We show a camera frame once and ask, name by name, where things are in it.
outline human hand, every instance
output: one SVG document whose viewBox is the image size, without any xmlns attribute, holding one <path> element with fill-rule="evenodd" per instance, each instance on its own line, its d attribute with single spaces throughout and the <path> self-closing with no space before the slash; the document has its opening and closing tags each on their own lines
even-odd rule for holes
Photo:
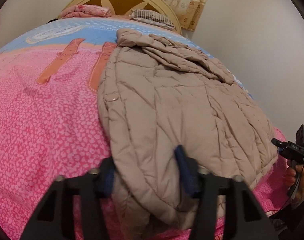
<svg viewBox="0 0 304 240">
<path fill-rule="evenodd" d="M 285 174 L 285 184 L 289 187 L 291 187 L 292 185 L 294 185 L 295 183 L 295 174 L 298 173 L 302 173 L 301 175 L 301 180 L 299 183 L 299 187 L 298 187 L 298 191 L 296 192 L 294 201 L 300 200 L 303 196 L 304 196 L 304 165 L 296 165 L 295 166 L 295 170 L 291 168 L 291 161 L 288 160 L 286 162 L 287 165 L 289 165 L 289 167 L 286 170 L 286 174 Z"/>
</svg>

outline pink pillow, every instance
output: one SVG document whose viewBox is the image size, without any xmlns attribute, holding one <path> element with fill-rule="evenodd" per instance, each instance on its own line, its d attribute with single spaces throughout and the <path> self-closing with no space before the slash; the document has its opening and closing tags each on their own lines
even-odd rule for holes
<svg viewBox="0 0 304 240">
<path fill-rule="evenodd" d="M 75 12 L 82 12 L 84 14 L 73 14 Z M 111 17 L 111 16 L 112 13 L 110 8 L 102 7 L 98 5 L 90 5 L 90 4 L 73 5 L 69 8 L 64 9 L 59 14 L 60 19 L 71 18 L 71 17 Z"/>
</svg>

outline quilted fabric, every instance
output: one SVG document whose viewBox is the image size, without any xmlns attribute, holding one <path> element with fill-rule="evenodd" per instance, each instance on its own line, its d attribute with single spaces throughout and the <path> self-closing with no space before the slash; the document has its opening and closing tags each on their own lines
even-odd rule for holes
<svg viewBox="0 0 304 240">
<path fill-rule="evenodd" d="M 233 75 L 219 60 L 164 37 L 122 28 L 117 38 L 98 107 L 119 172 L 113 200 L 126 237 L 192 226 L 197 202 L 181 191 L 179 144 L 199 166 L 242 175 L 254 189 L 277 161 L 274 130 Z M 219 199 L 219 217 L 223 210 Z"/>
</svg>

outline bedspread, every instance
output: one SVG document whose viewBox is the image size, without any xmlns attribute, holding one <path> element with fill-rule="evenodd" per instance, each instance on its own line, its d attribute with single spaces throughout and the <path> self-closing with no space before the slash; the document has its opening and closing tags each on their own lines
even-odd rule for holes
<svg viewBox="0 0 304 240">
<path fill-rule="evenodd" d="M 57 175 L 80 176 L 110 156 L 98 119 L 97 77 L 121 27 L 197 47 L 182 36 L 142 23 L 72 18 L 31 30 L 0 50 L 0 225 L 12 240 L 19 239 Z M 254 190 L 266 212 L 279 210 L 286 199 L 286 188 L 280 181 L 274 183 L 285 167 L 279 158 Z M 111 239 L 124 239 L 110 199 L 103 201 L 103 212 Z M 80 239 L 78 215 L 76 224 Z M 221 229 L 218 221 L 218 237 Z M 173 229 L 158 239 L 187 239 L 188 234 Z"/>
</svg>

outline striped pillow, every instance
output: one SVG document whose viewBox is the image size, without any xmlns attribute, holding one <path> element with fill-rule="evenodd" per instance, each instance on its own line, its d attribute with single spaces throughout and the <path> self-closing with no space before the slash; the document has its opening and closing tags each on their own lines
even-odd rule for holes
<svg viewBox="0 0 304 240">
<path fill-rule="evenodd" d="M 170 30 L 170 31 L 174 31 L 174 29 L 172 27 L 170 27 L 169 25 L 163 24 L 163 23 L 159 23 L 159 22 L 155 22 L 155 21 L 151 21 L 151 20 L 143 19 L 143 18 L 134 18 L 133 20 L 137 21 L 137 22 L 150 24 L 150 25 L 153 25 L 153 26 L 158 26 L 158 27 L 161 27 L 163 29 Z"/>
<path fill-rule="evenodd" d="M 163 24 L 168 25 L 171 28 L 177 30 L 175 28 L 173 22 L 168 17 L 166 17 L 165 15 L 159 14 L 158 12 L 155 12 L 155 11 L 145 10 L 145 9 L 135 9 L 135 10 L 132 10 L 132 13 L 130 14 L 130 19 L 133 20 L 134 18 L 148 19 L 148 20 L 155 21 L 158 23 L 163 23 Z"/>
</svg>

